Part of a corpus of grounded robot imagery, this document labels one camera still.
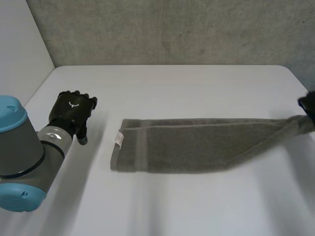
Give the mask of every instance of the table surface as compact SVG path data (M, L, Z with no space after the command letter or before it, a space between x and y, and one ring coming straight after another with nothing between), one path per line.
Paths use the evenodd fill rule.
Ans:
M314 136L295 138L233 170L199 175L116 173L124 118L286 118L307 91L281 66L144 65L57 68L26 105L36 130L59 92L98 98L89 143L77 141L46 200L0 210L5 236L314 235Z

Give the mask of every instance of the towel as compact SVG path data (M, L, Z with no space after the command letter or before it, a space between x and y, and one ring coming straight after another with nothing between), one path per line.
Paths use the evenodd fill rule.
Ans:
M227 170L299 134L308 116L287 119L124 119L111 169L119 172L207 173Z

